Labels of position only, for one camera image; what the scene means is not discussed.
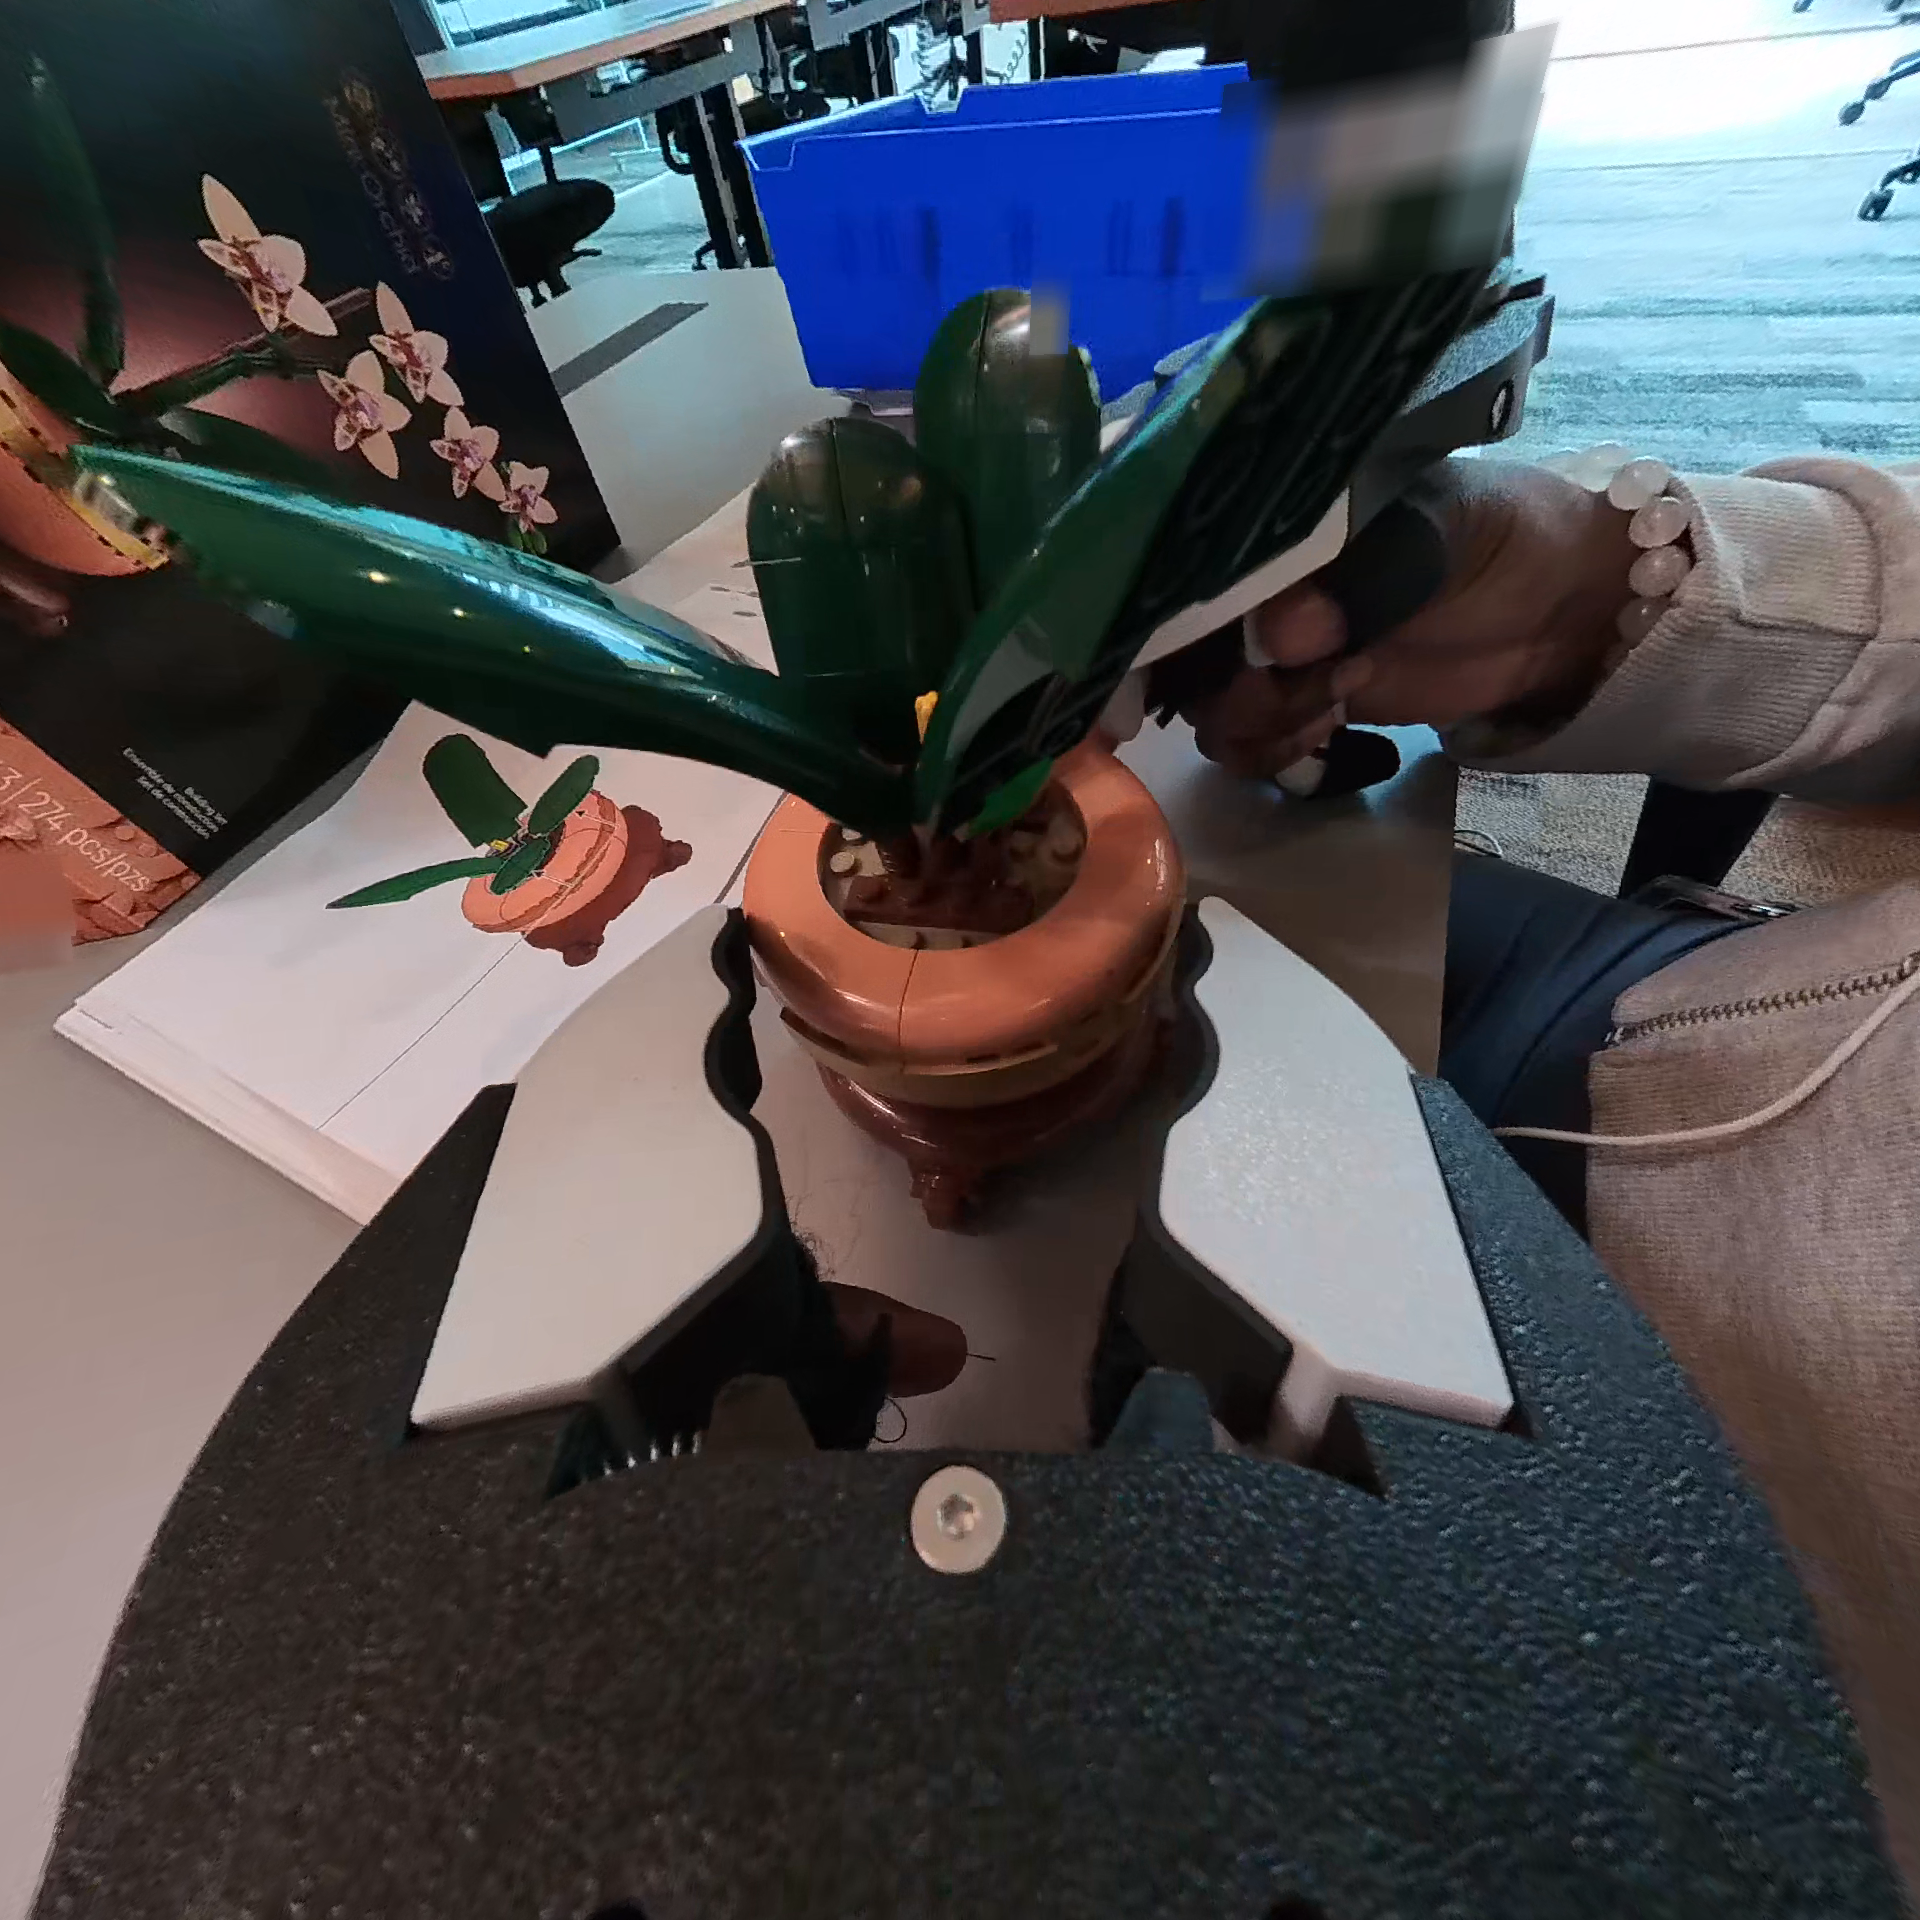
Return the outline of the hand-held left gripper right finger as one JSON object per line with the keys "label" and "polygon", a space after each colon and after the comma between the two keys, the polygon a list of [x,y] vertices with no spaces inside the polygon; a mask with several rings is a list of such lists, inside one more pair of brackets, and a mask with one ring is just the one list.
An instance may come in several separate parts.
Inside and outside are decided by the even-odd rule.
{"label": "hand-held left gripper right finger", "polygon": [[1109,1441],[1333,1463],[1359,1405],[1512,1428],[1397,1045],[1227,901],[1174,952],[1174,1089],[1109,1289]]}

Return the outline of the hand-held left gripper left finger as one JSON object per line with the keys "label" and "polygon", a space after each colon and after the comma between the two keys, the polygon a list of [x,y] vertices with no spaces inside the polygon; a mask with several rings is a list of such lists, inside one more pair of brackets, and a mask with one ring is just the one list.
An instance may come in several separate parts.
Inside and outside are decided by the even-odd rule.
{"label": "hand-held left gripper left finger", "polygon": [[644,1431],[631,1370],[782,1230],[752,1007],[744,917],[705,905],[519,1069],[409,1424],[590,1405]]}

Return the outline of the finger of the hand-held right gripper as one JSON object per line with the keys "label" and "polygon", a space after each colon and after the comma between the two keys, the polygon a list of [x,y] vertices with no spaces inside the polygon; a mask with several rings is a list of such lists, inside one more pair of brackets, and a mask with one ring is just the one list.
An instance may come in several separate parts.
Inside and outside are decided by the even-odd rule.
{"label": "finger of the hand-held right gripper", "polygon": [[1350,531],[1350,495],[1337,493],[1326,506],[1326,515],[1314,524],[1307,537],[1272,553],[1269,560],[1251,564],[1235,583],[1222,588],[1202,588],[1196,599],[1176,607],[1152,620],[1145,645],[1130,662],[1130,674],[1142,674],[1158,665],[1168,656],[1200,645],[1202,637],[1231,626],[1244,615],[1256,611],[1285,588],[1307,579],[1310,575],[1327,567],[1345,547]]}

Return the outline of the long dark green toy leaf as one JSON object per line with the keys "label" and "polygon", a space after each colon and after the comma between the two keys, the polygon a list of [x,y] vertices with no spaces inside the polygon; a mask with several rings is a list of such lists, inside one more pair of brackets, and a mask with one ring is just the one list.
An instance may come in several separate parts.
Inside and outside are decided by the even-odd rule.
{"label": "long dark green toy leaf", "polygon": [[[1158,615],[1307,537],[1493,276],[1269,298],[1215,336],[976,615],[919,745],[915,824],[980,830],[1082,744]],[[1231,675],[1215,634],[1147,666],[1171,674],[1147,710]]]}
{"label": "long dark green toy leaf", "polygon": [[252,623],[523,752],[653,752],[771,784],[864,833],[915,819],[908,771],[845,717],[586,575],[423,518],[124,447],[76,452],[85,489],[157,524]]}

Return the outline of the building instruction booklet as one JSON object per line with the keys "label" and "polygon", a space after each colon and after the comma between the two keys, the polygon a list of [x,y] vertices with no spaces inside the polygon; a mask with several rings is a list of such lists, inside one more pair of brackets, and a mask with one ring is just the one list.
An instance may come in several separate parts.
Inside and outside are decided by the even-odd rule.
{"label": "building instruction booklet", "polygon": [[406,709],[310,824],[90,988],[61,1019],[85,1050],[366,1224],[484,1087],[513,1083],[612,977],[728,901],[779,796],[728,770],[600,752],[600,790],[648,811],[691,863],[612,921],[593,961],[478,933],[446,882],[404,904],[329,904],[472,856],[423,777],[460,722]]}

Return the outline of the person's right forearm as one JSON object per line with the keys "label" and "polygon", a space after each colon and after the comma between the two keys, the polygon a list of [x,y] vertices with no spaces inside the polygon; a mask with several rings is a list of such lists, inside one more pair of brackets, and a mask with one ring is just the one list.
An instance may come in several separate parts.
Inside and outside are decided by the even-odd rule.
{"label": "person's right forearm", "polygon": [[1643,776],[1820,808],[1917,800],[1917,465],[1841,458],[1674,484],[1691,572],[1556,726],[1464,722],[1508,776]]}

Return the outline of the grey desk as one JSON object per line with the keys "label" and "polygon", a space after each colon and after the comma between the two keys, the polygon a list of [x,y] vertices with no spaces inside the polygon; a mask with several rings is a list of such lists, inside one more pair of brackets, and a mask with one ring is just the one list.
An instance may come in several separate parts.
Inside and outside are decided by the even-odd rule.
{"label": "grey desk", "polygon": [[[779,279],[577,276],[530,311],[621,547],[603,578],[676,607],[715,578],[726,518],[771,447],[826,417]],[[1438,1045],[1454,766],[1391,733],[1397,780],[1294,808],[1145,729],[1126,766],[1205,894],[1276,933],[1428,1073]],[[208,1428],[358,1226],[117,1069],[58,1013],[137,942],[2,977],[2,1913],[26,1918],[73,1747],[130,1581]],[[1091,1322],[1130,1220],[1130,1137],[1087,1137],[934,1233],[893,1154],[845,1122],[771,1007],[762,1115],[822,1268],[964,1326],[969,1361],[902,1405],[902,1449],[1075,1452]]]}

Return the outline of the brown-topped office desk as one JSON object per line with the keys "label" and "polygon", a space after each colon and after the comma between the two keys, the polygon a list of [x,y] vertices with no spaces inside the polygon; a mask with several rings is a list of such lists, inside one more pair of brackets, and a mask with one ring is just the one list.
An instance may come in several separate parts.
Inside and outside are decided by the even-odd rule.
{"label": "brown-topped office desk", "polygon": [[440,107],[527,103],[535,148],[659,117],[682,130],[720,267],[768,267],[771,250],[740,154],[734,85],[775,53],[768,20],[793,4],[616,4],[415,56]]}

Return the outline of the person's right hand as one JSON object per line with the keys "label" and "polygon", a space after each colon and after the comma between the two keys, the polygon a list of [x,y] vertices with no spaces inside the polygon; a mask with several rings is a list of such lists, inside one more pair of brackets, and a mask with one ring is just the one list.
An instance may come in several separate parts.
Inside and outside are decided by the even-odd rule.
{"label": "person's right hand", "polygon": [[1438,586],[1358,656],[1330,564],[1251,611],[1257,662],[1180,709],[1196,752],[1269,777],[1343,722],[1450,732],[1483,717],[1550,722],[1601,675],[1633,544],[1605,499],[1541,465],[1447,458],[1410,499],[1445,544]]}

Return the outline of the person's left hand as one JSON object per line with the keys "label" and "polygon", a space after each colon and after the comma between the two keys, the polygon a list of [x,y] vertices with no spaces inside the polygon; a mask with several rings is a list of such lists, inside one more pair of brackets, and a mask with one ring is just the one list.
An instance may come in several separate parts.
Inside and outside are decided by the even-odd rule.
{"label": "person's left hand", "polygon": [[957,1322],[862,1284],[826,1281],[841,1353],[874,1374],[893,1401],[943,1393],[969,1361]]}

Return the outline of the blue plastic bin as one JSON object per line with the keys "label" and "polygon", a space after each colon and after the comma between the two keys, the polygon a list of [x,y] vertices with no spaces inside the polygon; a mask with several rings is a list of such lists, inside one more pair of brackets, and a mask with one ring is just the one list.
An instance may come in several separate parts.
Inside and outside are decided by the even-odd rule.
{"label": "blue plastic bin", "polygon": [[749,138],[744,158],[819,391],[899,394],[962,299],[1066,305],[1107,396],[1247,308],[1244,65],[896,95]]}

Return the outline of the black orchid toy set box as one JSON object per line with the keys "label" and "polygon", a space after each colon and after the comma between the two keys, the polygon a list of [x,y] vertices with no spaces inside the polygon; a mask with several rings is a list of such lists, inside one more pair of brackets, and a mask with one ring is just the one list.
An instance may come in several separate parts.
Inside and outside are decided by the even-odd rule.
{"label": "black orchid toy set box", "polygon": [[6,4],[7,968],[140,933],[396,719],[203,588],[85,447],[578,572],[615,547],[389,4]]}

